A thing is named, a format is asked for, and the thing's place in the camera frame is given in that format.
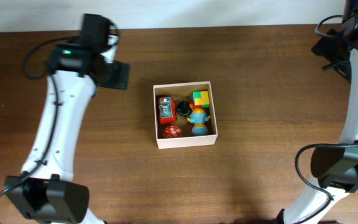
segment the black cap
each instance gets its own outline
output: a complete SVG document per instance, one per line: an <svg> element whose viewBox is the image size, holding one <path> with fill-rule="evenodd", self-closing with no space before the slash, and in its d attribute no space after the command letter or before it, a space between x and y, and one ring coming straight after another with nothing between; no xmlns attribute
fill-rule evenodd
<svg viewBox="0 0 358 224"><path fill-rule="evenodd" d="M187 101L182 101L179 103L177 112L182 116L189 116L193 110L190 108L190 103Z"/></svg>

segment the green cube face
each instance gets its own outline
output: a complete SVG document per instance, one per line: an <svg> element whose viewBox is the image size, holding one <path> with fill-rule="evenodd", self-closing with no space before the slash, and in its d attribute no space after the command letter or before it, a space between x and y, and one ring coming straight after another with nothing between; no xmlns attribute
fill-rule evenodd
<svg viewBox="0 0 358 224"><path fill-rule="evenodd" d="M196 91L193 93L193 98L201 98L201 92L200 91Z"/></svg>

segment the open box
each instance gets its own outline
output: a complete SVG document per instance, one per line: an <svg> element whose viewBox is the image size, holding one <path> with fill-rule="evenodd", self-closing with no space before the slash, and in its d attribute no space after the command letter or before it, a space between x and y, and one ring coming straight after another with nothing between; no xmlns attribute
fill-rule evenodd
<svg viewBox="0 0 358 224"><path fill-rule="evenodd" d="M180 116L177 113L177 121L172 125L177 125L183 132L182 138L169 138L164 139L162 137L162 131L167 126L161 125L158 116L159 110L157 100L161 96L172 96L177 106L181 101L192 102L192 96L194 91L208 90L209 95L209 115L211 115L210 121L205 125L208 128L209 134L205 136L192 136L191 129L194 124L191 124L185 117ZM173 147L188 147L188 146L205 146L215 144L218 137L218 129L216 126L216 117L214 110L214 102L212 97L211 82L194 82L194 83L178 83L168 85L155 85L154 86L154 115L155 115L155 138L159 149L168 149Z"/></svg>

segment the colorful cube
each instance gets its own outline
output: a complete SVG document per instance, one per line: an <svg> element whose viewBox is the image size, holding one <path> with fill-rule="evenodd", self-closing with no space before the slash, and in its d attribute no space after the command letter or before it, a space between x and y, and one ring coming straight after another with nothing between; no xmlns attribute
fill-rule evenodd
<svg viewBox="0 0 358 224"><path fill-rule="evenodd" d="M195 108L209 109L208 91L194 91L193 102Z"/></svg>

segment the wood grain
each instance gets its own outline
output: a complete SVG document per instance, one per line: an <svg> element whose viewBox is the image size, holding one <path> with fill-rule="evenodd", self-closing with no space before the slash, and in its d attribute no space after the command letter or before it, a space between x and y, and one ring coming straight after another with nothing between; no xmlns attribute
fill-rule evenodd
<svg viewBox="0 0 358 224"><path fill-rule="evenodd" d="M291 205L305 187L293 167L297 150L337 142L349 99L349 84L322 72L327 61L310 52L313 30L123 30L116 59L132 65L129 89L98 90L76 148L75 182L89 187L94 213L110 223L251 223ZM21 61L39 42L73 34L0 34L0 190L20 172L44 106L45 80L26 80ZM34 55L34 74L51 49ZM195 81L211 81L216 144L158 150L152 86ZM301 158L308 177L310 155ZM6 198L0 219L33 223ZM325 219L358 223L358 192Z"/></svg>

